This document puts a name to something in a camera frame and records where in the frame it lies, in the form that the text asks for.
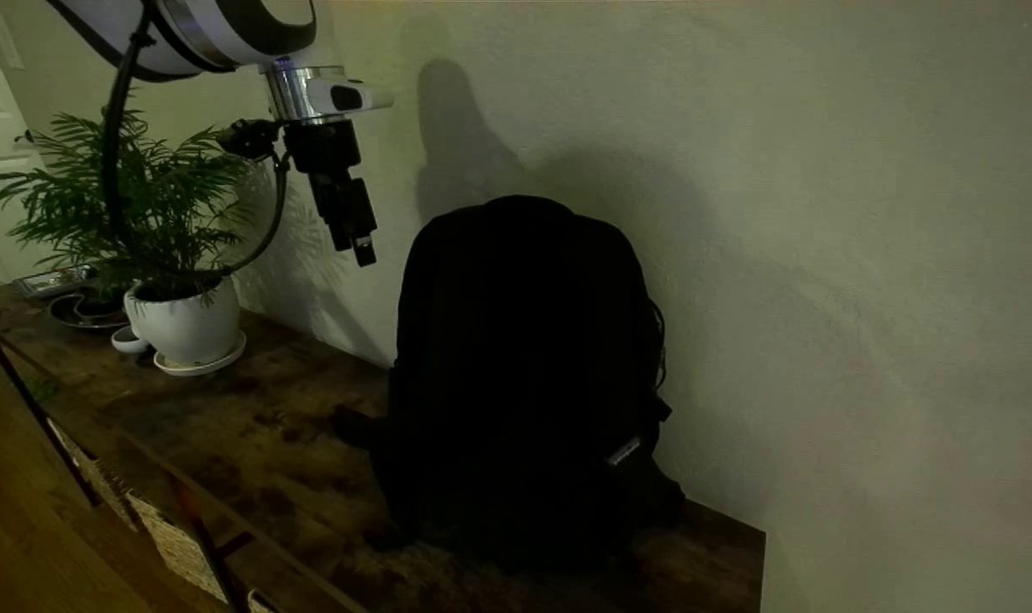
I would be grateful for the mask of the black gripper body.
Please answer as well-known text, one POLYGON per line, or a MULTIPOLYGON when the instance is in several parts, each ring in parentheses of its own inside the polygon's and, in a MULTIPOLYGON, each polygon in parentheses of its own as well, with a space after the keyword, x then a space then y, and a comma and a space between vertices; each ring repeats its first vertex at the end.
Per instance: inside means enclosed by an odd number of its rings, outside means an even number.
POLYGON ((356 252, 358 265, 374 263, 374 210, 368 183, 356 178, 360 163, 358 136, 348 119, 302 125, 287 125, 287 149, 293 166, 310 180, 314 206, 330 228, 339 252, 356 252))

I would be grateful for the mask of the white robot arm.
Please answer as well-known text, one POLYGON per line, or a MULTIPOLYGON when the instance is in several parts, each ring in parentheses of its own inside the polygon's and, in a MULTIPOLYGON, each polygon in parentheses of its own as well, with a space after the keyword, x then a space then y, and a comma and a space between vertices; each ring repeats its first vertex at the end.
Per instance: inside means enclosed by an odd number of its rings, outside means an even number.
POLYGON ((117 78, 103 123, 103 198, 108 226, 126 249, 120 188, 120 125, 129 84, 178 82, 257 67, 270 84, 270 117, 234 123, 230 146, 243 157, 270 157, 287 142, 289 163, 310 180, 321 218, 339 252, 374 263, 374 210, 356 166, 360 163, 356 114, 385 99, 341 66, 316 66, 316 7, 302 0, 300 20, 280 17, 270 0, 48 0, 105 63, 117 78))

